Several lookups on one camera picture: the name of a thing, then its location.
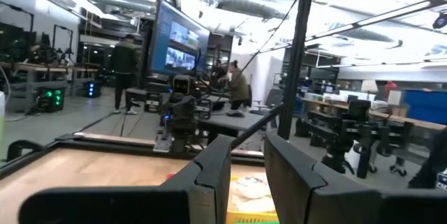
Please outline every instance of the monitor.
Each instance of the monitor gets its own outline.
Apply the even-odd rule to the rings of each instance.
[[[205,71],[209,37],[210,31],[204,26],[168,1],[158,0],[148,73],[185,74],[195,67]]]

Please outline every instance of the white lamp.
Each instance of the white lamp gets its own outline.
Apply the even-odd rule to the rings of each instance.
[[[376,80],[363,80],[362,88],[360,90],[368,93],[367,100],[369,100],[369,94],[376,93],[378,91]]]

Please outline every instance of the yellow crate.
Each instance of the yellow crate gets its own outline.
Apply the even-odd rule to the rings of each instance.
[[[232,176],[231,181],[236,181],[239,177]],[[257,214],[257,213],[244,213],[238,211],[227,211],[226,224],[237,223],[266,223],[277,222],[278,215],[276,214]]]

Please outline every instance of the sneaker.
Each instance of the sneaker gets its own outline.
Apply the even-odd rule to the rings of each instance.
[[[133,109],[130,109],[129,111],[127,111],[128,115],[137,115],[138,112],[134,111]]]

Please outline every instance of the pants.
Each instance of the pants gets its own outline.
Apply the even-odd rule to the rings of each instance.
[[[234,100],[231,102],[231,109],[237,110],[241,105],[243,105],[245,100]]]
[[[133,86],[132,74],[116,74],[115,75],[115,109],[118,110],[121,105],[121,97],[125,89]],[[130,109],[131,101],[126,96],[126,109]]]

